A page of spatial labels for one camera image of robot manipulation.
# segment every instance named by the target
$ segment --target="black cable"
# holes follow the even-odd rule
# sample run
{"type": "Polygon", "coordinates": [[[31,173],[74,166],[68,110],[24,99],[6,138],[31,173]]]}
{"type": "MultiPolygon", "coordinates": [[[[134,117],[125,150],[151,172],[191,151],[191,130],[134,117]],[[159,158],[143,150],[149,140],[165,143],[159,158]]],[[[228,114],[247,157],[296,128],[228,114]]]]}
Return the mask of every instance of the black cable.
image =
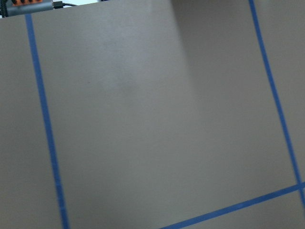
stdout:
{"type": "Polygon", "coordinates": [[[3,18],[8,16],[8,11],[6,9],[6,2],[8,0],[0,0],[0,9],[1,9],[1,15],[3,18]]]}
{"type": "Polygon", "coordinates": [[[70,4],[70,3],[62,3],[62,6],[77,6],[77,5],[70,4]]]}

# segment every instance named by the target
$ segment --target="blue tape line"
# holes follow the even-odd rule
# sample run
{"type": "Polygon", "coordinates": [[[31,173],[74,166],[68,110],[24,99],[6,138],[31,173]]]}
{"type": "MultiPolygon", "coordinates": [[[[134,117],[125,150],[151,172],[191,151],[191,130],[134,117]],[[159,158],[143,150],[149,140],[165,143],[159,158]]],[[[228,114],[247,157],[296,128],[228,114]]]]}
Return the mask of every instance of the blue tape line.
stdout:
{"type": "MultiPolygon", "coordinates": [[[[295,179],[296,179],[297,184],[300,185],[302,183],[302,179],[301,179],[301,175],[300,175],[299,168],[298,168],[298,165],[297,165],[297,161],[296,161],[296,157],[295,157],[295,153],[294,153],[294,148],[292,146],[292,142],[291,142],[288,127],[287,127],[287,124],[286,124],[284,112],[283,112],[283,109],[282,109],[282,106],[281,106],[280,98],[279,98],[279,95],[277,93],[277,89],[276,89],[275,82],[274,82],[274,79],[273,79],[273,75],[272,75],[272,72],[271,72],[267,52],[266,52],[266,49],[265,49],[265,46],[264,46],[263,37],[262,37],[261,30],[260,30],[259,23],[258,23],[258,17],[257,17],[257,14],[256,14],[254,1],[249,0],[249,4],[250,4],[250,8],[251,8],[252,18],[253,18],[253,22],[254,22],[254,27],[255,27],[259,47],[261,49],[261,53],[262,53],[262,57],[263,57],[263,61],[264,61],[264,66],[265,66],[265,69],[266,69],[266,73],[267,73],[267,76],[268,76],[268,80],[269,80],[270,87],[271,87],[271,90],[272,90],[272,94],[273,94],[273,97],[274,97],[274,101],[275,101],[275,104],[276,104],[277,112],[278,112],[278,115],[279,115],[279,118],[280,118],[280,121],[281,121],[281,125],[282,125],[283,133],[284,133],[284,136],[285,136],[285,140],[286,140],[288,152],[289,152],[289,155],[290,155],[290,159],[291,159],[291,162],[292,162],[292,166],[293,166],[293,169],[294,169],[295,179]]],[[[300,188],[299,192],[300,192],[301,201],[303,203],[303,208],[305,209],[304,191],[303,191],[302,188],[300,188]]]]}
{"type": "Polygon", "coordinates": [[[213,211],[213,212],[201,215],[201,216],[197,216],[192,219],[188,219],[188,220],[185,220],[185,221],[182,221],[179,223],[175,223],[175,224],[169,225],[169,226],[161,228],[161,229],[185,228],[190,225],[206,221],[208,219],[213,219],[213,218],[216,218],[216,217],[219,217],[219,216],[222,216],[222,215],[234,212],[234,211],[238,211],[243,208],[247,208],[247,207],[255,205],[255,204],[265,202],[270,199],[274,199],[274,198],[283,196],[283,195],[291,193],[291,192],[295,192],[301,188],[305,188],[305,182],[302,183],[301,185],[293,185],[293,186],[290,186],[290,187],[287,187],[287,188],[284,188],[284,189],[281,189],[281,190],[278,190],[278,191],[275,191],[275,192],[272,192],[272,193],[269,193],[269,194],[251,199],[251,200],[247,200],[245,202],[241,202],[239,204],[234,204],[232,206],[229,206],[229,207],[226,207],[226,208],[223,208],[220,210],[216,210],[216,211],[213,211]]]}
{"type": "Polygon", "coordinates": [[[32,60],[33,60],[33,65],[34,65],[34,70],[35,70],[35,75],[36,75],[37,87],[38,87],[42,115],[43,115],[43,120],[44,120],[44,127],[45,127],[48,146],[49,146],[53,176],[54,176],[54,181],[55,181],[55,186],[56,186],[57,200],[58,200],[60,214],[61,214],[62,227],[63,227],[63,229],[69,229],[70,227],[69,227],[68,215],[67,215],[67,210],[65,207],[64,194],[63,194],[63,189],[62,189],[62,185],[61,185],[61,176],[59,173],[59,166],[58,166],[57,157],[56,157],[56,149],[55,149],[55,143],[54,143],[54,138],[53,138],[51,119],[50,119],[50,114],[49,114],[49,110],[48,110],[47,97],[46,97],[46,93],[45,93],[44,85],[43,85],[41,66],[40,66],[38,51],[37,51],[37,46],[36,46],[36,39],[35,39],[32,16],[30,14],[26,14],[25,21],[26,21],[26,25],[27,25],[27,29],[28,29],[30,50],[31,50],[31,54],[32,54],[32,60]]]}

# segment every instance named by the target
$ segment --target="gray surface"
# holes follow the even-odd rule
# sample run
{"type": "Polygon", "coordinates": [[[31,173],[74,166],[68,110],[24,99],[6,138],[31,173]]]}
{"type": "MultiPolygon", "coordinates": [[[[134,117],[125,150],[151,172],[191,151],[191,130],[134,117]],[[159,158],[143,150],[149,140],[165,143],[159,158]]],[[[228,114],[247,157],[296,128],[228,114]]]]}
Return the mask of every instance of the gray surface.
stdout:
{"type": "Polygon", "coordinates": [[[305,1],[256,1],[274,80],[305,181],[305,1]]]}
{"type": "Polygon", "coordinates": [[[24,16],[0,20],[0,228],[61,227],[24,16]]]}
{"type": "Polygon", "coordinates": [[[295,183],[247,1],[33,18],[72,228],[159,228],[295,183]]]}
{"type": "Polygon", "coordinates": [[[299,199],[294,192],[185,229],[304,229],[299,199]]]}

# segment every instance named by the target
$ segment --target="painter's tape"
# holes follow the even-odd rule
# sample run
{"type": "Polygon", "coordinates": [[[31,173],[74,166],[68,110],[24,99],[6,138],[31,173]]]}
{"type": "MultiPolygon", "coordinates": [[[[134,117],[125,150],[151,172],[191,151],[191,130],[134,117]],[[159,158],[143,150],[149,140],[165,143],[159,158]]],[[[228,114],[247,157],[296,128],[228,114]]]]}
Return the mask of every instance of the painter's tape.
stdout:
{"type": "MultiPolygon", "coordinates": [[[[297,184],[300,185],[302,183],[302,179],[301,179],[301,175],[300,175],[299,168],[298,168],[298,165],[297,165],[295,152],[294,152],[294,148],[293,148],[291,138],[290,138],[290,135],[289,135],[289,131],[288,131],[288,127],[287,127],[287,124],[286,124],[286,120],[285,120],[284,112],[283,112],[283,109],[282,109],[281,101],[280,101],[280,98],[279,98],[278,93],[277,93],[277,89],[276,89],[275,81],[273,79],[272,71],[271,71],[271,68],[270,68],[267,52],[266,52],[266,49],[265,49],[265,46],[264,46],[264,41],[263,41],[261,29],[259,27],[258,17],[257,17],[257,14],[256,14],[255,4],[254,4],[253,0],[249,0],[249,4],[250,4],[250,8],[251,8],[253,23],[254,23],[259,47],[261,49],[261,53],[262,53],[262,57],[263,57],[263,61],[264,61],[264,66],[265,66],[265,69],[266,69],[266,73],[267,73],[268,80],[269,80],[269,83],[270,83],[271,91],[272,91],[274,101],[275,101],[275,104],[276,104],[277,112],[278,112],[278,115],[279,115],[279,118],[280,118],[280,121],[281,121],[281,125],[282,125],[283,133],[284,133],[284,136],[285,136],[289,156],[290,156],[292,166],[293,166],[293,169],[294,169],[295,179],[296,179],[297,184]]],[[[302,188],[299,188],[299,192],[300,192],[300,197],[301,197],[303,207],[305,209],[304,191],[303,191],[302,188]]]]}
{"type": "Polygon", "coordinates": [[[34,66],[34,71],[35,71],[35,75],[36,75],[36,82],[37,82],[40,104],[41,104],[41,109],[42,109],[44,127],[45,127],[45,131],[46,131],[48,147],[49,147],[49,152],[50,152],[53,177],[54,177],[54,181],[55,181],[59,210],[60,210],[60,214],[61,214],[62,228],[69,229],[70,227],[69,227],[68,215],[67,215],[67,210],[65,207],[64,194],[63,194],[63,189],[62,189],[62,184],[61,184],[61,176],[59,173],[59,166],[58,166],[58,161],[57,161],[57,156],[56,156],[56,148],[55,148],[51,119],[50,119],[50,114],[49,114],[49,109],[48,109],[47,97],[46,97],[46,93],[44,90],[44,84],[43,84],[41,66],[40,66],[39,56],[38,56],[38,51],[37,51],[37,46],[36,46],[36,39],[35,39],[32,16],[30,14],[26,14],[25,21],[26,21],[27,30],[28,30],[30,51],[32,54],[32,60],[33,60],[33,66],[34,66]]]}
{"type": "Polygon", "coordinates": [[[274,199],[274,198],[283,196],[285,194],[288,194],[288,193],[291,193],[291,192],[294,192],[294,191],[297,191],[297,190],[303,189],[303,188],[305,188],[305,182],[302,183],[301,185],[293,185],[293,186],[290,186],[290,187],[287,187],[287,188],[284,188],[284,189],[281,189],[281,190],[278,190],[278,191],[275,191],[275,192],[272,192],[272,193],[269,193],[269,194],[251,199],[251,200],[247,200],[245,202],[234,204],[234,205],[231,205],[226,208],[222,208],[222,209],[212,211],[210,213],[207,213],[207,214],[204,214],[201,216],[197,216],[197,217],[187,219],[187,220],[179,222],[179,223],[175,223],[175,224],[169,225],[169,226],[161,228],[161,229],[185,228],[190,225],[200,223],[200,222],[206,221],[208,219],[213,219],[213,218],[216,218],[216,217],[219,217],[219,216],[222,216],[222,215],[234,212],[234,211],[238,211],[240,209],[247,208],[252,205],[259,204],[259,203],[265,202],[267,200],[274,199]]]}

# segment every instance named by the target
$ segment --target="gray floor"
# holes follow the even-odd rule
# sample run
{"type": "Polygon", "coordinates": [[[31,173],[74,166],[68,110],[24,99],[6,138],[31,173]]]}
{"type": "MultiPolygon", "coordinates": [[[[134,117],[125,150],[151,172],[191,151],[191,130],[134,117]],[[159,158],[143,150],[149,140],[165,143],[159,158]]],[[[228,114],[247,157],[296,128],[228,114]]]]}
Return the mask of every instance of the gray floor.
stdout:
{"type": "MultiPolygon", "coordinates": [[[[255,3],[304,175],[304,3],[255,3]]],[[[295,184],[247,1],[112,0],[33,21],[72,229],[157,229],[295,184]]],[[[24,17],[0,29],[0,225],[57,229],[24,17]]],[[[189,228],[304,223],[294,192],[189,228]]]]}

